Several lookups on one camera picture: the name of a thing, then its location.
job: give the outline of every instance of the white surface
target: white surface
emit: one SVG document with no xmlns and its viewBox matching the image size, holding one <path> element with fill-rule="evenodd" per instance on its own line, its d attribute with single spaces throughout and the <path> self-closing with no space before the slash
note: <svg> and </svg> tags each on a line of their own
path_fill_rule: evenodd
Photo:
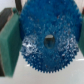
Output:
<svg viewBox="0 0 84 84">
<path fill-rule="evenodd" d="M 84 0 L 76 0 L 76 3 L 82 11 Z M 0 11 L 4 7 L 14 6 L 14 0 L 0 0 Z M 13 78 L 0 78 L 0 84 L 84 84 L 84 58 L 79 52 L 76 59 L 62 71 L 43 74 L 27 65 L 20 55 Z"/>
<path fill-rule="evenodd" d="M 22 7 L 24 6 L 24 4 L 25 4 L 26 1 L 27 1 L 27 0 L 21 0 L 21 2 L 22 2 Z"/>
</svg>

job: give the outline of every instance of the green object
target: green object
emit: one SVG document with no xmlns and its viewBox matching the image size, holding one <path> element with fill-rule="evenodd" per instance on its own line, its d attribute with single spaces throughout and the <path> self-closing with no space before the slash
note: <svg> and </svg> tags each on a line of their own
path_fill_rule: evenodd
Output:
<svg viewBox="0 0 84 84">
<path fill-rule="evenodd" d="M 14 13 L 10 21 L 7 22 L 0 32 L 1 61 L 5 76 L 13 76 L 21 43 L 19 15 Z"/>
<path fill-rule="evenodd" d="M 84 56 L 84 15 L 83 15 L 83 22 L 82 22 L 82 30 L 81 30 L 81 36 L 79 40 L 79 48 Z"/>
</svg>

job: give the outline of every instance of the blue spiky ball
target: blue spiky ball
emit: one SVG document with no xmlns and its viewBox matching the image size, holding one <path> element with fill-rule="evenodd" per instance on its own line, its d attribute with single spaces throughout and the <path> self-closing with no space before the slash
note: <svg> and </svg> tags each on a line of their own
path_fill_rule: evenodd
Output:
<svg viewBox="0 0 84 84">
<path fill-rule="evenodd" d="M 22 55 L 38 71 L 62 70 L 79 51 L 81 22 L 74 0 L 28 0 L 20 16 Z"/>
</svg>

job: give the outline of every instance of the white background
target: white background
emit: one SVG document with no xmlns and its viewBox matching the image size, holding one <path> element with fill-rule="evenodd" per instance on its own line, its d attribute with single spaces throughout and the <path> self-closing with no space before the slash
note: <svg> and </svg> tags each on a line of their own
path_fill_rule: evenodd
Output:
<svg viewBox="0 0 84 84">
<path fill-rule="evenodd" d="M 84 0 L 75 1 L 82 11 Z M 0 11 L 4 7 L 15 7 L 14 0 L 0 0 Z M 62 71 L 44 74 L 32 69 L 19 55 L 13 78 L 0 78 L 0 84 L 84 84 L 84 57 L 79 52 L 76 59 Z"/>
</svg>

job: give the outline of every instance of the green block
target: green block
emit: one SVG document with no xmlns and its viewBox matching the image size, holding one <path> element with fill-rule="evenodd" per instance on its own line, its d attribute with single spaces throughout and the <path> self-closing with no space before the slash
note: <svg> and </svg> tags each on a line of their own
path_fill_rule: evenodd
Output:
<svg viewBox="0 0 84 84">
<path fill-rule="evenodd" d="M 13 76 L 21 43 L 19 16 L 15 13 L 0 32 L 1 61 L 6 76 Z"/>
<path fill-rule="evenodd" d="M 79 48 L 84 56 L 84 16 L 83 16 L 83 22 L 82 22 L 82 30 L 81 30 L 81 36 L 79 40 Z"/>
</svg>

